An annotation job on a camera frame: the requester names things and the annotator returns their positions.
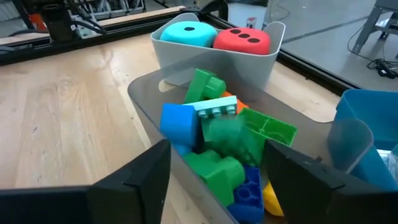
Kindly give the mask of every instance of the plastic toy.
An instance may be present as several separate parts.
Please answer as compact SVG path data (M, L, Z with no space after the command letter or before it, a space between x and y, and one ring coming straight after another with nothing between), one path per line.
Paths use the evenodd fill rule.
M244 169L239 161L232 157L222 159L213 150L200 155L192 152L184 159L224 206L234 202L233 189L244 182Z
M236 96L229 96L213 100L188 103L186 105L193 106L198 112L199 117L208 118L211 116L221 116L222 114L236 114L237 102Z
M249 108L244 108L238 117L244 120L245 127L250 130L262 148L266 139L273 139L286 146L293 144L297 128L279 121L278 119L266 116Z
M181 155L184 156L190 152L192 152L192 147L186 146L183 144L174 144L172 143L172 147L177 150L177 152Z
M250 28L232 28L221 31L213 44L213 48L231 50L256 55L267 55L271 46L271 38L261 30Z
M225 91L223 94L222 94L222 96L221 97L228 97L228 96L232 96L232 94L230 94L230 93L228 93L227 91ZM239 99L237 99L237 103L236 103L236 113L238 114L238 113L240 113L242 110L243 110L243 108L249 108L249 106L248 105L245 105L244 103L242 103Z
M271 183L268 183L262 190L262 198L264 199L264 208L266 208L269 213L280 217L284 216L284 212L279 205L278 198L276 197Z
M217 30L204 22L176 22L163 31L160 40L188 44L199 47L211 47L217 36Z
M235 117L219 117L202 121L205 145L222 156L232 156L242 164L258 166L262 159L262 145Z
M195 69L195 74L189 85L184 103L219 98L225 91L225 82L214 73Z
M264 218L260 170L244 167L246 180L234 190L234 203L228 211L238 222L260 223Z
M197 141L198 116L193 106L165 103L160 131L173 144L194 146Z

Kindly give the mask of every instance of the wood grain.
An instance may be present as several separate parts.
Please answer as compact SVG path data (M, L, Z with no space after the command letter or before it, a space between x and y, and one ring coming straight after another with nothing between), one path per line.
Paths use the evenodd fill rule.
M0 67L0 188L91 184L151 146L128 95L149 35ZM338 97L276 63L266 91L317 121ZM162 223L209 223L171 175Z

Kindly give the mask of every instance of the lego brick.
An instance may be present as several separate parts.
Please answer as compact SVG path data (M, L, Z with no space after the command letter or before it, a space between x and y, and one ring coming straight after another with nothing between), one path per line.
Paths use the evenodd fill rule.
M279 205L278 198L276 197L270 182L262 190L262 198L264 200L264 208L266 208L269 213L275 216L284 216L284 212Z
M222 114L236 114L236 96L204 100L195 103L187 103L198 112L201 118L217 117Z
M214 73L196 69L189 85L184 103L215 99L220 97L226 89L225 82Z
M208 121L202 118L202 131L207 148L222 156L232 156L242 164L258 166L261 163L263 147L238 116Z
M200 155L192 152L183 158L224 206L234 202L233 189L244 181L244 169L239 161L232 157L222 159L212 150Z
M260 170L244 166L246 179L234 190L234 203L227 207L238 222L260 223L264 218Z
M165 103L160 131L174 144L194 146L197 141L198 116L193 106Z
M238 117L244 120L245 127L252 132L258 145L263 146L266 139L273 139L286 146L293 144L297 128L258 111L244 108Z
M221 97L228 97L228 96L233 96L232 94L228 93L227 91L225 91ZM244 103L242 103L242 101L240 101L239 99L238 103L236 104L236 113L239 114L240 112L242 112L243 108L249 108L248 105L245 105Z
M183 144L174 144L174 143L172 143L172 147L175 150L177 150L177 152L181 156L184 156L184 155L192 152L192 147L191 146L186 146L186 145L183 145Z

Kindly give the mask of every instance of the green building block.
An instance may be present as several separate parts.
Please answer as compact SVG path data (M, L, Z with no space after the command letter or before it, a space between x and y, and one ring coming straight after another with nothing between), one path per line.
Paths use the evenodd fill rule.
M225 82L214 73L195 69L193 80L189 85L184 103L194 103L220 97L226 89Z
M296 127L249 108L244 108L238 117L244 120L244 126L252 132L261 147L266 139L292 146L297 132Z
M228 206L234 202L233 190L244 182L242 164L232 157L222 159L213 150L198 155L189 153L184 160L199 175L218 200Z
M231 156L242 164L258 166L262 159L262 145L244 127L244 121L235 116L202 120L205 147L222 156Z

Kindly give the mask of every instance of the yellow block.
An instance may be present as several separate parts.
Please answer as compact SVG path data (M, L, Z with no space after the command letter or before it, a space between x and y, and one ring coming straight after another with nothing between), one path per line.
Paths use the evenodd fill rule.
M280 217L284 216L270 182L262 190L262 198L264 200L264 207L269 213Z

